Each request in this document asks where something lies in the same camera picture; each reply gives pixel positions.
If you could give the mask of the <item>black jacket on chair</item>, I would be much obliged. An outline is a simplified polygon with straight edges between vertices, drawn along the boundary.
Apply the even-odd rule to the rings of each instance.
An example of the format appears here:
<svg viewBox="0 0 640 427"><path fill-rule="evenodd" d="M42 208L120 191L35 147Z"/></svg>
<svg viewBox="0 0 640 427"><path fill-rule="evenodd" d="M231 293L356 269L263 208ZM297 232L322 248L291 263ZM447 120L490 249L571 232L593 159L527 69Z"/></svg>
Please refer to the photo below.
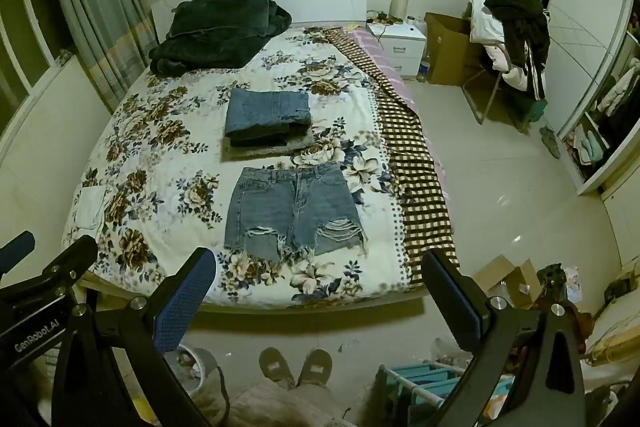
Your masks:
<svg viewBox="0 0 640 427"><path fill-rule="evenodd" d="M544 70L548 60L549 17L540 0L485 0L485 8L503 29L509 70L506 83L529 98L546 98Z"/></svg>

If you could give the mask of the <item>grey trash bin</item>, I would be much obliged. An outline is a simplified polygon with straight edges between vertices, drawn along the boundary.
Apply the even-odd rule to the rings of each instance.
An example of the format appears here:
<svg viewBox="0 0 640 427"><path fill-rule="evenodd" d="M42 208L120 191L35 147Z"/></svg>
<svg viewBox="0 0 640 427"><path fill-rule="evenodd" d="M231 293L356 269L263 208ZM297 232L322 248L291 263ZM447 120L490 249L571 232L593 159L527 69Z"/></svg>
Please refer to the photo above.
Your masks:
<svg viewBox="0 0 640 427"><path fill-rule="evenodd" d="M206 379L217 368L215 357L204 348L180 345L164 354L164 360L190 397L204 386Z"/></svg>

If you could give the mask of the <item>right brown slipper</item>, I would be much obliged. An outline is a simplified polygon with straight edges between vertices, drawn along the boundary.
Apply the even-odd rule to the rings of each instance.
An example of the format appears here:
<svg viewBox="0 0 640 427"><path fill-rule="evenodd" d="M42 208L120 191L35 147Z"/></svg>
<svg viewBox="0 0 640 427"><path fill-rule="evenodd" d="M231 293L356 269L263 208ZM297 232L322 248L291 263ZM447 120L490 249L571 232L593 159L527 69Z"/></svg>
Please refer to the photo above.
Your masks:
<svg viewBox="0 0 640 427"><path fill-rule="evenodd" d="M332 374L333 360L328 351L312 349L300 370L297 386L314 385L326 387Z"/></svg>

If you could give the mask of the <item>brown checkered sheet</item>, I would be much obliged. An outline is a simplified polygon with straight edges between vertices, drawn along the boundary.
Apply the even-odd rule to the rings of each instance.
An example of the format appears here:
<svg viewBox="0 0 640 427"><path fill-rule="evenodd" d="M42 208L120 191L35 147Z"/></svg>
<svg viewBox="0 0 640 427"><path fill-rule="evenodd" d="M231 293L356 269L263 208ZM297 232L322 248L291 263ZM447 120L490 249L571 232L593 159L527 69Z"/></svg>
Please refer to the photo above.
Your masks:
<svg viewBox="0 0 640 427"><path fill-rule="evenodd" d="M324 28L322 32L337 51L372 80L392 187L401 209L408 286L415 288L422 283L420 264L427 249L441 249L454 265L459 264L448 205L420 117L354 34L342 28Z"/></svg>

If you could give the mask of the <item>beige cylindrical lamp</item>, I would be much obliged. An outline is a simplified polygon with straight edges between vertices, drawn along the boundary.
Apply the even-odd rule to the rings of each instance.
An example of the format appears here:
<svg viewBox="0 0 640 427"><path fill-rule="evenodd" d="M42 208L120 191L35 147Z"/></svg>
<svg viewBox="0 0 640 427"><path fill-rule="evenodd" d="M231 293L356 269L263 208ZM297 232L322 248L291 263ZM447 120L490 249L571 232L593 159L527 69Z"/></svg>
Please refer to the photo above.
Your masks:
<svg viewBox="0 0 640 427"><path fill-rule="evenodd" d="M408 13L409 0L390 0L388 15L394 20L404 20Z"/></svg>

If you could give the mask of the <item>floral bed cover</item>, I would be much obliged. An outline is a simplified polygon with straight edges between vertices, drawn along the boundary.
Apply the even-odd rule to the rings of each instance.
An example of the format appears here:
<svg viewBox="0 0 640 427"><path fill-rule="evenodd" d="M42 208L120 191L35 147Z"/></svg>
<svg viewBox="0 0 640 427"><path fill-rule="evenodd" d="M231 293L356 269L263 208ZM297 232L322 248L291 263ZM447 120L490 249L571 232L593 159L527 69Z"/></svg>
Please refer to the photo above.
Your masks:
<svg viewBox="0 0 640 427"><path fill-rule="evenodd" d="M311 141L281 156L234 155L226 137L234 88L308 94ZM268 262L224 247L231 195L246 167L308 168L335 162L367 244L297 262ZM76 225L83 187L103 185L97 230ZM145 72L116 108L76 188L62 236L98 244L88 279L108 291L147 294L192 251L211 249L211 305L244 310L339 306L408 289L400 205L378 124L372 80L319 28L292 28L240 69L174 78Z"/></svg>

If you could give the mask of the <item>white cloth on bed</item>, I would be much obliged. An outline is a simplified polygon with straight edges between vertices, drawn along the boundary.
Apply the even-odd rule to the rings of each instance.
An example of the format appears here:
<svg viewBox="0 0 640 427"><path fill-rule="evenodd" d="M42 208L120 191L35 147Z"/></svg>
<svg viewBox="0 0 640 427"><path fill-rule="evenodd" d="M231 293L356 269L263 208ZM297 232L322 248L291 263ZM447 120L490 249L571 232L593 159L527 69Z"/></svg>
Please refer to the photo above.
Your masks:
<svg viewBox="0 0 640 427"><path fill-rule="evenodd" d="M97 230L103 220L103 204L106 187L93 185L83 187L76 208L76 225L80 229Z"/></svg>

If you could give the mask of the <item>small open cardboard box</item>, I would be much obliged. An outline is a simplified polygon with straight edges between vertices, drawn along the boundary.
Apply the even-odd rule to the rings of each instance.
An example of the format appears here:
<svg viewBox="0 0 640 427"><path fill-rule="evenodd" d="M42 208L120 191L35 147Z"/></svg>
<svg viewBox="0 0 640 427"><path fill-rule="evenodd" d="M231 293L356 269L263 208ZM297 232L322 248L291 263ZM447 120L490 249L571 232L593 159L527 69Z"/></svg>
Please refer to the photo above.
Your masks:
<svg viewBox="0 0 640 427"><path fill-rule="evenodd" d="M513 308L529 309L541 294L533 263L527 259L514 265L499 255L473 275L473 280L488 297L502 297Z"/></svg>

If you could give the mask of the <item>dark green blanket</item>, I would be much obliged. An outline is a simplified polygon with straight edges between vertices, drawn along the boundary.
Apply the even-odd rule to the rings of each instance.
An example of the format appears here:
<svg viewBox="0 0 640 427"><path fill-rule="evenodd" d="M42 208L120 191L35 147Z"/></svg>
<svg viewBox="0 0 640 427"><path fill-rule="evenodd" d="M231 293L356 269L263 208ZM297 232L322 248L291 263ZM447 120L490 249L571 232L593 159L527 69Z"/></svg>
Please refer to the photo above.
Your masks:
<svg viewBox="0 0 640 427"><path fill-rule="evenodd" d="M149 54L158 77L197 69L244 67L292 24L272 0L191 0L175 9L166 39Z"/></svg>

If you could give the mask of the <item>ripped blue denim shorts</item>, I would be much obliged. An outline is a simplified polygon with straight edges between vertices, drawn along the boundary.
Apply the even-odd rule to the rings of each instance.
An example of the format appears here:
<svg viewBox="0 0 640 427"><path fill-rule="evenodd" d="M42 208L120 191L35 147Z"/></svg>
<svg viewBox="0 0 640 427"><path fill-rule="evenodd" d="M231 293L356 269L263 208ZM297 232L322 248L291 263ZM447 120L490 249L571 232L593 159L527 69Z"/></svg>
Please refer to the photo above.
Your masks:
<svg viewBox="0 0 640 427"><path fill-rule="evenodd" d="M297 262L366 244L352 193L335 162L242 170L224 230L229 251L268 262Z"/></svg>

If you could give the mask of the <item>teal storage rack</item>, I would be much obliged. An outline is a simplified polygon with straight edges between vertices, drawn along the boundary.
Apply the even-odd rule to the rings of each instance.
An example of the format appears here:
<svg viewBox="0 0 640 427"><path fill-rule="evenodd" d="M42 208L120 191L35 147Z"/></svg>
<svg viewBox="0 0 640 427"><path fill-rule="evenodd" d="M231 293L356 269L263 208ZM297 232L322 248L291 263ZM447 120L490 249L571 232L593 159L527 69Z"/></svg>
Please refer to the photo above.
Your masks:
<svg viewBox="0 0 640 427"><path fill-rule="evenodd" d="M375 386L383 425L430 425L464 373L460 367L428 360L404 366L382 364Z"/></svg>

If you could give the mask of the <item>folded dark blue jeans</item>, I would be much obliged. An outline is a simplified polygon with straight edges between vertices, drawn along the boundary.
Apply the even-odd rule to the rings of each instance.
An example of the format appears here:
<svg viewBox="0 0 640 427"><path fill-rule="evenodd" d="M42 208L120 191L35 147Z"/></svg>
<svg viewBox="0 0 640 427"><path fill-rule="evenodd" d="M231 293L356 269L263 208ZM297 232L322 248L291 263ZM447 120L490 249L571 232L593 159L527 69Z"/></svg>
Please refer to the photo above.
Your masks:
<svg viewBox="0 0 640 427"><path fill-rule="evenodd" d="M234 88L224 136L233 146L280 145L303 136L311 126L308 94Z"/></svg>

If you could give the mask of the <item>chair piled with clothes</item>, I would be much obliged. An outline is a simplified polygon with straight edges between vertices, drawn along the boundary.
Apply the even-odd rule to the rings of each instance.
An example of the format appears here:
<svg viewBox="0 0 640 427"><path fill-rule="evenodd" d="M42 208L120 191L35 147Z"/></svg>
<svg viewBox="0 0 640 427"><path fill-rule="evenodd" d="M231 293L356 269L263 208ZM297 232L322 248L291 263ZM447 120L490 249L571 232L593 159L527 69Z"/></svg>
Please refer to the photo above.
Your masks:
<svg viewBox="0 0 640 427"><path fill-rule="evenodd" d="M480 59L480 70L462 83L462 93L469 103L477 124L483 124L498 95L504 98L506 113L514 126L523 133L535 124L547 106L547 100L535 101L506 83L503 75L509 70L501 23L484 5L485 0L470 0L472 43L481 44L485 56Z"/></svg>

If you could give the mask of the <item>brown cardboard box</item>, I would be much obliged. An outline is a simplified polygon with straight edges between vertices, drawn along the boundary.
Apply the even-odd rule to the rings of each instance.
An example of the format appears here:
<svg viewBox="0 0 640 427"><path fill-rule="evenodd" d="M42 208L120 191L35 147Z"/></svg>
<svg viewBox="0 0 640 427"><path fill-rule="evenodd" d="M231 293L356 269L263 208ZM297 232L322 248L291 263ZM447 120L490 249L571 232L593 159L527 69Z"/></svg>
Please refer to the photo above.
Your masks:
<svg viewBox="0 0 640 427"><path fill-rule="evenodd" d="M485 56L481 44L470 40L471 22L450 15L426 13L427 82L437 86L456 86L480 70Z"/></svg>

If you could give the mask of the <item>white bedside table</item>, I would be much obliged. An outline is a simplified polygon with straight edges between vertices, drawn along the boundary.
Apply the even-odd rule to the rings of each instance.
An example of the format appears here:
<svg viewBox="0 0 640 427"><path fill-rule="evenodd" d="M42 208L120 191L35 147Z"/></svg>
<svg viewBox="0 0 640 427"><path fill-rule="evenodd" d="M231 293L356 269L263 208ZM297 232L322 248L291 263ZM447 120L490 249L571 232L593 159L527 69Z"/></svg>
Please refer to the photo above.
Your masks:
<svg viewBox="0 0 640 427"><path fill-rule="evenodd" d="M400 77L416 77L426 46L426 37L416 26L406 22L384 25L367 23L393 69Z"/></svg>

